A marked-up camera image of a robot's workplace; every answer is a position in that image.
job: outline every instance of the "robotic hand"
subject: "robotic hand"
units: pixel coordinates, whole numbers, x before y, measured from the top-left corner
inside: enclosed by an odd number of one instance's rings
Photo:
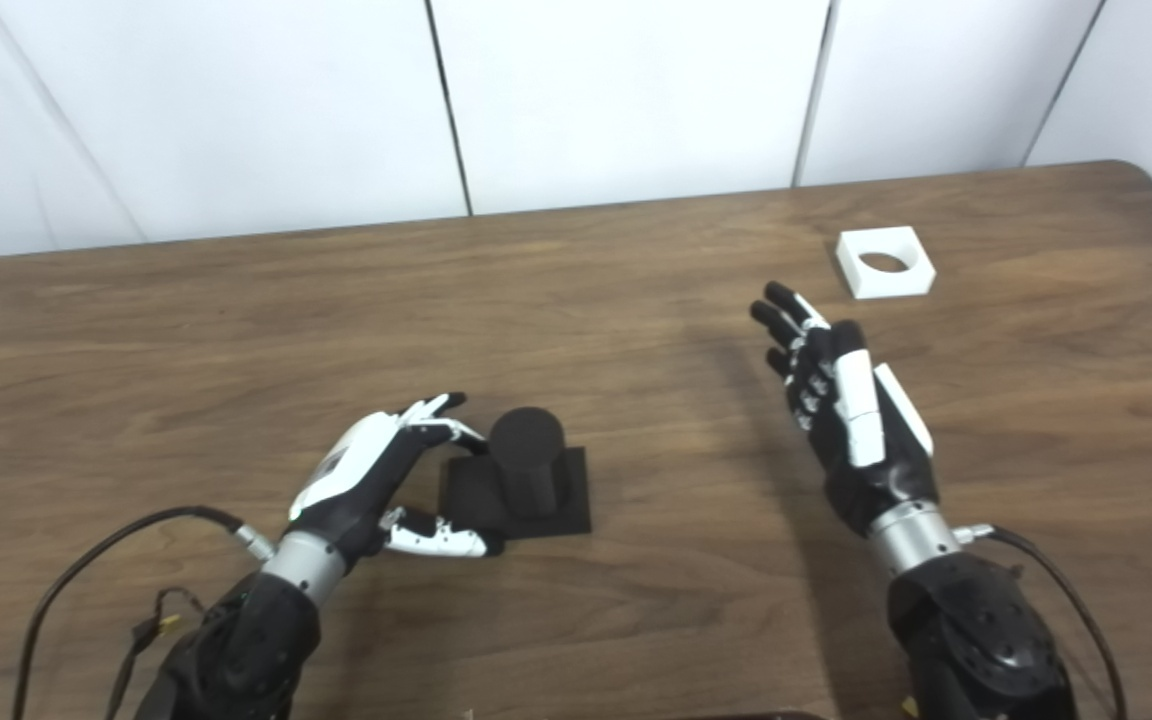
[[[399,484],[430,447],[453,442],[475,455],[486,441],[440,418],[461,393],[372,414],[340,438],[296,501],[278,547],[248,532],[264,559],[180,638],[137,711],[137,720],[285,719],[301,666],[319,644],[319,609],[357,564],[381,548],[458,558],[498,555],[503,541],[396,507]]]
[[[1052,635],[1010,571],[961,547],[996,530],[942,518],[931,433],[890,369],[873,367],[859,325],[826,323],[781,283],[764,296],[750,314],[776,341],[767,362],[824,468],[829,505],[890,576],[888,624],[909,657],[919,717],[1077,717]]]

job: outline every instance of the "white robotic finger segment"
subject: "white robotic finger segment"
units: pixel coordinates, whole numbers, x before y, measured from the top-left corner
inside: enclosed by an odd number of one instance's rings
[[[469,427],[462,420],[454,420],[453,418],[434,418],[431,420],[412,420],[411,425],[414,427],[444,427],[452,432],[452,441],[456,442],[462,435],[471,437],[473,439],[480,439],[480,441],[486,442],[488,439],[483,437],[477,430]]]
[[[867,468],[881,462],[887,450],[869,350],[854,350],[838,357],[833,370],[838,384],[835,410],[847,426],[847,454],[851,467]]]
[[[890,397],[892,404],[896,407],[901,418],[904,418],[910,432],[914,432],[914,437],[918,438],[918,444],[923,446],[923,449],[927,452],[927,456],[931,457],[932,433],[929,432],[927,423],[924,423],[923,416],[918,415],[918,410],[915,409],[914,402],[905,395],[905,388],[901,387],[896,374],[892,373],[892,369],[887,363],[884,363],[874,367],[874,377],[878,378],[878,382],[882,384],[884,391],[887,391],[887,397]]]
[[[417,400],[412,402],[411,407],[397,418],[397,424],[407,425],[412,423],[412,420],[420,420],[426,418],[433,418],[445,404],[447,404],[448,395],[444,393],[442,395],[430,397],[429,400]]]
[[[797,304],[803,306],[803,310],[806,311],[808,319],[803,321],[804,331],[809,331],[812,328],[823,328],[823,329],[829,328],[829,324],[826,323],[826,319],[824,319],[820,313],[817,313],[817,309],[814,309],[814,306],[812,306],[812,304],[810,304],[810,302],[808,302],[805,297],[801,296],[798,293],[794,293],[794,300],[796,300]]]
[[[300,518],[306,507],[357,486],[400,429],[402,425],[397,416],[389,414],[371,414],[353,424],[319,462],[296,500],[291,501],[288,511],[291,520]]]
[[[483,558],[488,554],[488,544],[473,530],[456,530],[447,520],[439,518],[433,536],[422,536],[415,530],[394,525],[385,547],[412,555],[435,555],[440,558]]]

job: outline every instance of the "circular hole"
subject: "circular hole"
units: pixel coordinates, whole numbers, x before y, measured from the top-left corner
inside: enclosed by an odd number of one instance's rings
[[[861,263],[867,264],[870,268],[881,270],[884,273],[904,273],[905,270],[909,270],[909,265],[905,265],[900,258],[893,258],[893,256],[882,252],[865,252],[861,256]]]

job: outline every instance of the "wooden table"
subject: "wooden table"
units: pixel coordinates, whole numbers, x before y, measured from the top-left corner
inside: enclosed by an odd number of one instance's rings
[[[838,233],[897,223],[931,295],[849,300]],[[28,612],[97,538],[192,502],[274,533],[353,420],[445,389],[480,427],[553,410],[594,533],[362,564],[300,720],[896,717],[882,577],[746,316],[772,278],[865,324],[948,518],[1056,558],[1152,720],[1152,182],[1114,162],[0,259],[0,717]],[[433,506],[433,455],[399,500]],[[188,521],[119,546],[52,611],[29,717],[98,717],[157,588],[214,598],[251,566]],[[1037,569],[1024,588],[1105,717],[1073,611]]]

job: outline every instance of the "black cylinder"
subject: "black cylinder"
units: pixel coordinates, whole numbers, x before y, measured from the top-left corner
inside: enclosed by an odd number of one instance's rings
[[[518,407],[500,416],[488,447],[513,515],[547,518],[567,501],[563,425],[550,411]]]

